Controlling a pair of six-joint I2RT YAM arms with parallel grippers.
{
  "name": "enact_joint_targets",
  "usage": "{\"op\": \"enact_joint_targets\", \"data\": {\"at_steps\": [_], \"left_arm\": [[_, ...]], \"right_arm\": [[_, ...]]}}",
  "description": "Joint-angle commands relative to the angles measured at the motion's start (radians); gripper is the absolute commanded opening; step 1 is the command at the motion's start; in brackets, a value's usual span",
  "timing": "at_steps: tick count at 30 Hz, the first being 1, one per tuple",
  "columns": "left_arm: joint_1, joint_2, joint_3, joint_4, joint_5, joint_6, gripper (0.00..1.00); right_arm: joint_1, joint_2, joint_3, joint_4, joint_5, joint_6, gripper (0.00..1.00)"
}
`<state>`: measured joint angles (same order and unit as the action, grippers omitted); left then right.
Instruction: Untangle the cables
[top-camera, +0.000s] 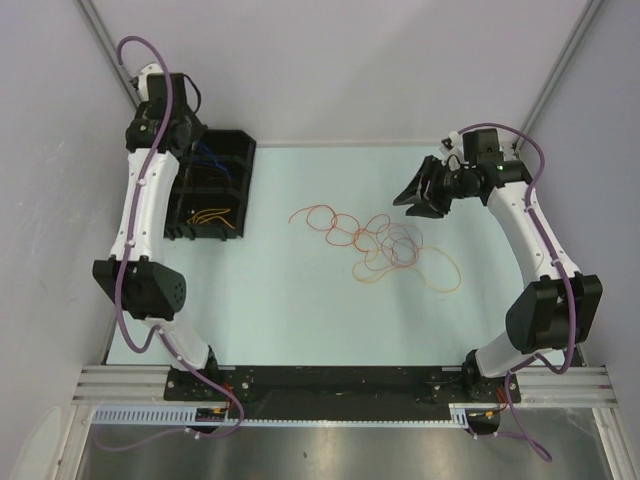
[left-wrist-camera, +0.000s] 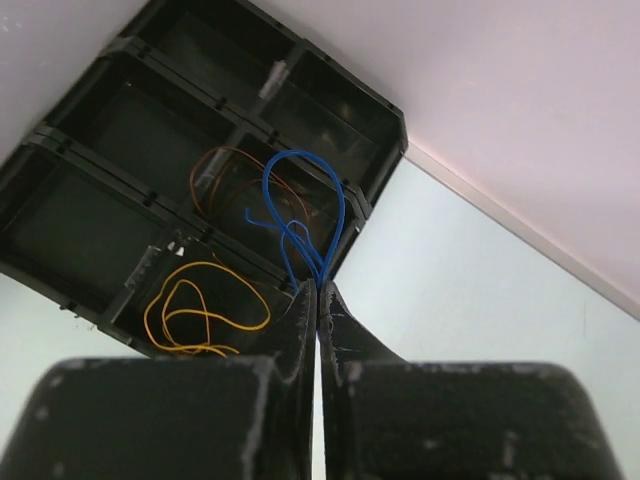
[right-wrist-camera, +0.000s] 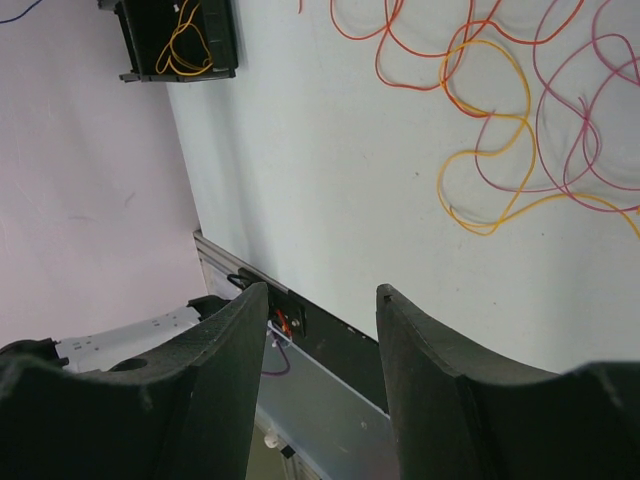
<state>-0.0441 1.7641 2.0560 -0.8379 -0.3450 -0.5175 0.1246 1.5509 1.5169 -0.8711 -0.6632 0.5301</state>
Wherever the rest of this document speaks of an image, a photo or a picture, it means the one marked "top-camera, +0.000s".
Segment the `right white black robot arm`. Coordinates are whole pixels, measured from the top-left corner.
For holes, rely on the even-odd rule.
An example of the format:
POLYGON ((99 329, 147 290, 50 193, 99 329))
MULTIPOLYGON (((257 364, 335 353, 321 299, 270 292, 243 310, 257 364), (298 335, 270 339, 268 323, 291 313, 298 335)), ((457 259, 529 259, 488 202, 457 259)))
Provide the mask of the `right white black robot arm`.
POLYGON ((508 160, 499 140, 504 125, 477 123, 450 133, 442 156, 424 158, 409 185, 394 199, 409 217, 442 219, 456 200, 477 198, 500 225, 518 263, 524 285, 506 313, 505 329, 493 341, 469 352, 461 388, 484 401, 508 375, 542 362, 564 374, 575 348, 591 330, 603 286, 581 272, 553 233, 537 199, 546 161, 530 171, 508 160))

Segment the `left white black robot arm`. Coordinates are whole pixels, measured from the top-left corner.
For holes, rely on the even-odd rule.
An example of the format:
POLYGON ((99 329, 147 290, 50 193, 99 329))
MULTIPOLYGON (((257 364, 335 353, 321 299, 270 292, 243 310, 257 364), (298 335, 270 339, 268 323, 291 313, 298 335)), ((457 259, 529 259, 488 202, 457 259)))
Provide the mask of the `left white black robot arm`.
POLYGON ((181 160, 194 150, 204 126, 189 106, 183 73, 142 73, 143 100, 125 132, 128 183, 122 218, 109 256, 92 275, 113 302, 116 322, 131 351, 146 352, 159 340, 175 369, 189 371, 186 387, 197 398, 214 397, 221 376, 209 368, 211 347, 191 321, 180 318, 185 277, 166 265, 163 238, 181 160))

